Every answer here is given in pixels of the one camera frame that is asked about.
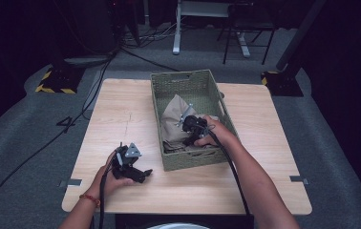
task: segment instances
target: green plastic basket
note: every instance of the green plastic basket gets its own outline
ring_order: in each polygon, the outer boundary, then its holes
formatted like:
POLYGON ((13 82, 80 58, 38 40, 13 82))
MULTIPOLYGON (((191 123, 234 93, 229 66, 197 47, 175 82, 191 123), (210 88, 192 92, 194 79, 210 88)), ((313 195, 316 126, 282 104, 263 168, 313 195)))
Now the green plastic basket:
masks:
POLYGON ((192 103, 193 108, 198 114, 217 116, 231 133, 238 136, 212 73, 209 70, 153 73, 151 74, 151 87, 164 170, 173 171, 226 162, 226 158, 220 148, 167 154, 163 148, 160 132, 160 118, 169 102, 175 94, 178 94, 187 103, 192 103))

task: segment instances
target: black cable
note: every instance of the black cable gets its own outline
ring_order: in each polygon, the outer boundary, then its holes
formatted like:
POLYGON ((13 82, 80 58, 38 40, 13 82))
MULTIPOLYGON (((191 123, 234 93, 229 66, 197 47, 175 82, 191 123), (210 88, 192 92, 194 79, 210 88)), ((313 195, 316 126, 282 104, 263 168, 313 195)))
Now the black cable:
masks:
POLYGON ((111 58, 111 55, 107 55, 101 60, 87 61, 87 62, 82 62, 82 63, 74 63, 74 62, 67 62, 67 61, 66 62, 75 69, 79 69, 79 68, 80 69, 88 69, 88 68, 96 67, 99 65, 103 65, 106 62, 108 62, 110 58, 111 58))
POLYGON ((107 173, 109 171, 109 167, 110 167, 110 164, 106 168, 106 170, 105 170, 105 172, 104 172, 104 174, 102 176, 102 179, 100 181, 100 185, 99 185, 99 195, 100 195, 100 197, 99 197, 99 199, 100 199, 99 229, 103 228, 103 220, 104 220, 104 186, 105 186, 105 183, 106 183, 106 177, 107 177, 107 173))
POLYGON ((204 132, 207 131, 209 133, 209 135, 213 138, 213 140, 216 142, 217 146, 219 146, 220 149, 222 150, 222 152, 224 153, 225 158, 227 159, 227 162, 228 162, 228 164, 229 164, 229 166, 231 168, 232 174, 233 174, 233 176, 235 178, 235 181, 237 182, 238 190, 240 191, 241 198, 243 199, 243 205, 244 205, 244 208, 245 208, 246 215, 250 216, 249 209, 248 209, 248 204, 246 203, 244 193, 243 193, 243 189, 241 188, 240 180, 238 179, 237 171, 235 170, 234 164, 232 163, 232 159, 231 159, 230 155, 228 154, 227 150, 224 148, 222 143, 219 141, 216 134, 214 134, 208 127, 203 127, 203 126, 200 126, 200 125, 193 125, 193 126, 199 128, 199 129, 202 129, 204 132))
POLYGON ((110 63, 112 62, 113 58, 115 57, 116 55, 112 55, 111 58, 108 60, 108 62, 105 63, 105 65, 102 67, 102 69, 100 70, 100 74, 99 74, 99 79, 95 82, 95 84, 92 86, 91 88, 91 91, 88 93, 88 96, 86 97, 85 101, 83 102, 83 105, 82 105, 82 116, 87 119, 87 120, 90 120, 89 117, 85 116, 85 111, 89 108, 89 106, 92 104, 92 102, 95 100, 96 98, 96 95, 97 95, 97 92, 99 91, 100 89, 100 86, 101 86, 101 83, 102 83, 102 79, 103 79, 103 75, 105 74, 106 72, 106 69, 107 67, 110 65, 110 63), (97 84, 97 88, 96 88, 96 91, 94 93, 94 96, 92 97, 91 101, 88 103, 87 106, 85 106, 86 104, 86 101, 88 100, 89 96, 91 95, 92 91, 94 90, 95 88, 95 85, 97 84))
POLYGON ((165 65, 161 65, 161 64, 159 64, 159 63, 157 63, 157 62, 155 62, 155 61, 146 59, 146 58, 141 57, 141 56, 139 56, 139 55, 137 55, 137 54, 134 54, 134 53, 132 53, 132 52, 128 52, 128 51, 124 50, 123 48, 121 48, 121 50, 122 50, 123 52, 129 54, 129 55, 132 55, 132 56, 134 56, 134 57, 136 57, 136 58, 142 59, 142 60, 144 60, 144 61, 146 61, 146 62, 148 62, 148 63, 150 63, 150 64, 159 66, 159 67, 164 68, 164 69, 172 70, 172 71, 175 71, 175 72, 180 72, 180 71, 177 70, 177 69, 174 69, 174 68, 171 68, 171 67, 168 67, 168 66, 165 66, 165 65))
POLYGON ((126 48, 129 48, 129 49, 136 49, 136 48, 142 48, 142 45, 143 43, 148 40, 150 37, 154 36, 156 33, 157 33, 157 29, 155 29, 154 32, 152 32, 151 34, 148 34, 148 32, 150 31, 151 29, 149 29, 145 34, 143 35, 140 35, 138 38, 139 38, 139 41, 140 41, 140 44, 127 44, 127 41, 135 41, 136 39, 131 39, 131 38, 126 38, 126 35, 124 35, 124 38, 123 38, 123 46, 125 46, 126 48))
POLYGON ((92 216, 92 220, 91 220, 91 225, 89 225, 90 229, 94 229, 95 228, 95 217, 92 216))
POLYGON ((116 53, 118 52, 119 48, 118 46, 115 46, 114 49, 112 49, 110 52, 95 52, 92 49, 88 48, 80 39, 79 37, 76 35, 76 33, 74 32, 73 27, 71 26, 70 22, 68 21, 67 17, 65 17, 64 13, 62 12, 61 8, 58 6, 58 4, 55 2, 55 0, 53 0, 53 3, 55 4, 55 7, 57 8, 59 14, 62 16, 62 18, 64 19, 66 25, 68 26, 68 29, 70 29, 71 34, 74 36, 75 40, 88 52, 93 53, 93 54, 112 54, 112 53, 116 53))
MULTIPOLYGON (((101 77, 103 77, 104 73, 106 72, 107 66, 110 64, 114 56, 112 55, 112 58, 103 66, 103 71, 101 74, 101 77)), ((0 183, 0 189, 1 187, 13 176, 23 165, 25 165, 29 160, 31 160, 33 157, 37 156, 40 152, 42 152, 44 149, 46 149, 49 145, 51 145, 55 140, 57 140, 62 134, 64 134, 82 115, 83 113, 89 108, 92 101, 96 98, 96 93, 94 94, 94 97, 92 98, 91 102, 85 107, 82 108, 81 113, 73 119, 71 123, 69 123, 61 132, 59 132, 54 138, 52 138, 50 141, 48 141, 45 145, 43 145, 39 150, 34 152, 31 156, 29 156, 27 159, 25 159, 22 163, 20 163, 13 171, 11 171, 0 183)))
POLYGON ((130 45, 130 44, 127 44, 127 40, 124 39, 124 44, 123 46, 127 49, 137 49, 137 48, 145 48, 147 47, 148 45, 150 45, 151 43, 155 42, 155 41, 161 41, 163 39, 166 39, 168 36, 172 36, 172 35, 175 35, 174 33, 170 33, 170 34, 167 34, 167 35, 164 35, 166 32, 168 31, 172 31, 174 30, 175 27, 171 26, 167 29, 162 29, 161 31, 158 31, 158 29, 156 29, 153 33, 151 34, 148 34, 145 33, 144 35, 142 35, 140 37, 140 45, 130 45))

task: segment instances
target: gray carpet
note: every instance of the gray carpet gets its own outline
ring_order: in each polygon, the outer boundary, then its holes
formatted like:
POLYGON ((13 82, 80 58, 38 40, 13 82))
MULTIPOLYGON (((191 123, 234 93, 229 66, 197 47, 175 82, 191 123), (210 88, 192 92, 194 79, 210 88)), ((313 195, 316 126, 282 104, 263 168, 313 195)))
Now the gray carpet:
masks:
MULTIPOLYGON (((217 42, 218 33, 211 28, 183 32, 180 55, 172 54, 173 37, 130 51, 180 71, 210 69, 217 82, 260 84, 260 73, 275 70, 295 31, 275 33, 265 65, 260 64, 264 49, 250 49, 252 56, 246 59, 238 47, 230 49, 223 65, 225 37, 217 42)), ((100 71, 100 67, 86 70, 78 94, 35 93, 47 69, 27 80, 27 96, 0 118, 0 182, 61 132, 63 127, 56 126, 57 122, 80 114, 100 71)), ((121 52, 105 77, 145 78, 146 73, 160 72, 169 71, 121 52)), ((361 228, 361 184, 310 96, 306 73, 299 72, 297 79, 304 97, 273 97, 299 171, 309 181, 306 189, 313 211, 297 219, 303 228, 361 228)), ((87 116, 92 114, 90 108, 87 116)), ((68 133, 5 183, 0 189, 0 228, 56 228, 64 219, 65 190, 58 186, 71 176, 87 126, 88 120, 80 117, 68 133)), ((105 228, 114 228, 114 215, 109 214, 105 222, 105 228)))

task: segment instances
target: bracelet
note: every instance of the bracelet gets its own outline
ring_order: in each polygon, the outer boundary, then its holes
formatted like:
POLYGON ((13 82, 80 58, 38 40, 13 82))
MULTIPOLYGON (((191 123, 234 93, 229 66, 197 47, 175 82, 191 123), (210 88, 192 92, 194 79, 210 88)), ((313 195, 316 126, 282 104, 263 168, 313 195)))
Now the bracelet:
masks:
POLYGON ((86 195, 86 194, 82 194, 79 196, 79 198, 87 198, 90 199, 91 201, 93 201, 96 204, 96 208, 100 207, 100 200, 97 198, 94 198, 92 196, 86 195))

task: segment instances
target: right hand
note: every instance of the right hand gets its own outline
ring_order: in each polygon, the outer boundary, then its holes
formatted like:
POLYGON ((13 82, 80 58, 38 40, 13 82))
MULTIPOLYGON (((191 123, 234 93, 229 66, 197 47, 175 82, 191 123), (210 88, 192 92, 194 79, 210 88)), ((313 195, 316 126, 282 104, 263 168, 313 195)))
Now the right hand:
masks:
MULTIPOLYGON (((237 139, 228 129, 218 120, 214 120, 209 115, 205 115, 203 119, 207 120, 207 127, 216 135, 222 145, 226 145, 233 138, 237 139)), ((204 138, 198 139, 194 143, 196 146, 204 146, 207 144, 217 145, 213 137, 207 135, 204 138)))
MULTIPOLYGON (((99 187, 100 187, 100 181, 102 180, 102 176, 104 172, 106 171, 106 168, 108 166, 111 166, 109 163, 112 160, 112 157, 116 154, 116 151, 112 152, 109 157, 106 160, 106 164, 97 171, 94 182, 92 182, 91 187, 86 191, 85 193, 88 195, 91 195, 94 198, 99 198, 99 187)), ((106 183, 105 183, 105 190, 104 193, 106 197, 110 196, 115 189, 134 184, 133 180, 130 178, 122 177, 120 179, 116 179, 113 176, 112 172, 109 172, 106 177, 106 183)))

